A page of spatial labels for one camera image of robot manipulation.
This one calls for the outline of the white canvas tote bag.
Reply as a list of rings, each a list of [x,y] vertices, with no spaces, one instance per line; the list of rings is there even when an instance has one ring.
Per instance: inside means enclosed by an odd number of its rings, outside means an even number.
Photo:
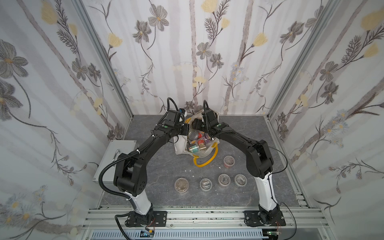
[[[185,123],[189,124],[189,132],[191,130],[194,130],[192,128],[192,122],[194,119],[202,119],[203,120],[203,110],[200,110],[196,114],[194,114],[192,117],[186,119]],[[202,134],[203,139],[206,140],[206,149],[200,149],[198,153],[191,153],[188,151],[188,146],[190,145],[197,145],[197,140],[190,142],[188,135],[182,136],[178,135],[177,137],[174,137],[175,143],[174,143],[174,148],[175,148],[175,153],[176,155],[190,155],[193,158],[195,166],[198,168],[202,168],[210,164],[218,155],[219,152],[219,143],[220,140],[217,138],[211,138],[208,133],[205,131],[200,131]]]

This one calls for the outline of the red label seed jar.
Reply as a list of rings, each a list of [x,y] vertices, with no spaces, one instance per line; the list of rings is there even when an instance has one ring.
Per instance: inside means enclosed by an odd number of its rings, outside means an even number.
[[[232,157],[232,156],[225,156],[224,160],[223,160],[224,166],[227,169],[232,168],[235,165],[235,162],[236,161],[235,161],[234,157]]]

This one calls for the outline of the large clear seed jar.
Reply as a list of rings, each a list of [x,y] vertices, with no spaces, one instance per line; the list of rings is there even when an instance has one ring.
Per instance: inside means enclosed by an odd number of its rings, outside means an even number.
[[[185,178],[178,178],[175,181],[174,187],[178,193],[186,193],[189,189],[189,181]]]

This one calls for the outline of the small clear seed jar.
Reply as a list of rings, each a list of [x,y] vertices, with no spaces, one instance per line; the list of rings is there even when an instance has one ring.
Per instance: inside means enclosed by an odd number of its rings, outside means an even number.
[[[204,192],[208,192],[212,189],[213,184],[210,179],[204,178],[200,181],[200,188]]]

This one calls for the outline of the clear jar dark seeds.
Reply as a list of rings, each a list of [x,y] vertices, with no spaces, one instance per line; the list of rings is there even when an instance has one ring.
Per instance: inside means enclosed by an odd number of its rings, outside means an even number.
[[[221,174],[218,177],[218,182],[221,187],[228,187],[231,183],[231,178],[227,174]]]

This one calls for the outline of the clear jar grey seeds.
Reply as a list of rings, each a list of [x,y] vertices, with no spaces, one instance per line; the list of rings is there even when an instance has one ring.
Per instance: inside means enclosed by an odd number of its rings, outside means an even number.
[[[245,187],[248,183],[248,180],[244,175],[238,174],[235,176],[234,182],[237,187]]]

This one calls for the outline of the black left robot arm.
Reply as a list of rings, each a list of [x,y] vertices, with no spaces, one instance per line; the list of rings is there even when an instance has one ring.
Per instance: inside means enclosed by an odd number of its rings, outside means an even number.
[[[102,190],[111,195],[127,197],[134,207],[134,211],[129,214],[133,214],[142,225],[149,224],[154,217],[153,204],[145,193],[147,165],[156,152],[174,137],[180,140],[182,136],[188,135],[189,125],[185,123],[185,113],[172,98],[167,98],[166,113],[151,131],[149,138],[129,154],[121,153],[100,172],[98,182]],[[117,190],[109,189],[103,182],[104,174],[112,167],[115,167],[113,184]]]

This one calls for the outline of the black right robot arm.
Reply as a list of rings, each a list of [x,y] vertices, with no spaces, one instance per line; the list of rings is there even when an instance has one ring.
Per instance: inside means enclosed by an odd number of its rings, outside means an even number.
[[[253,140],[235,130],[228,124],[219,122],[218,114],[209,108],[204,100],[203,122],[193,124],[194,128],[205,132],[211,139],[219,139],[235,146],[246,156],[246,168],[254,177],[259,193],[259,210],[251,216],[245,214],[245,223],[249,227],[285,226],[285,217],[277,202],[272,182],[274,160],[271,147],[264,140]]]

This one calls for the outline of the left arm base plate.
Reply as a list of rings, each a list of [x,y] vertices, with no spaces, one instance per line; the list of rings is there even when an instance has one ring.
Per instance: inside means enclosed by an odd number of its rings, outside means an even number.
[[[146,215],[133,211],[129,213],[125,225],[126,227],[165,227],[167,216],[167,211],[149,211]]]

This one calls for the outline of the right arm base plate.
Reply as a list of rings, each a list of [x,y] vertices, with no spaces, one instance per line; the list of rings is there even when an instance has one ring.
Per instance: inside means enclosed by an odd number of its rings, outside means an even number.
[[[285,217],[280,210],[244,211],[244,217],[248,227],[286,226]]]

